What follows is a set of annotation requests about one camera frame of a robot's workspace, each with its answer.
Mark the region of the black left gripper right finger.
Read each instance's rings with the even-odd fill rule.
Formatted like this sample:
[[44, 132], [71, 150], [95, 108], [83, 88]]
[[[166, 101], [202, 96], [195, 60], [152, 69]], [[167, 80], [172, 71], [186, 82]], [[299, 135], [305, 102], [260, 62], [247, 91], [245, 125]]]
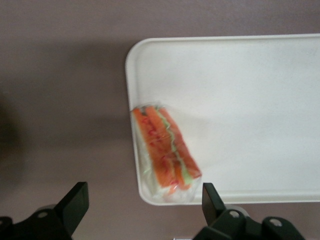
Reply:
[[202, 212], [207, 226], [195, 240], [303, 240], [303, 235], [288, 220], [268, 216], [254, 221], [246, 211], [225, 205], [212, 183], [202, 185]]

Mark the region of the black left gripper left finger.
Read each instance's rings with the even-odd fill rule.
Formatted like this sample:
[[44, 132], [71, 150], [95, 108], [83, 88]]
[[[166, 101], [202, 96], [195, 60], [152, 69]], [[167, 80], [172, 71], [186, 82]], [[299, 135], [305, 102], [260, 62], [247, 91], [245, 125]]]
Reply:
[[71, 240], [89, 209], [87, 182], [77, 182], [54, 206], [41, 208], [25, 220], [13, 223], [0, 217], [2, 240]]

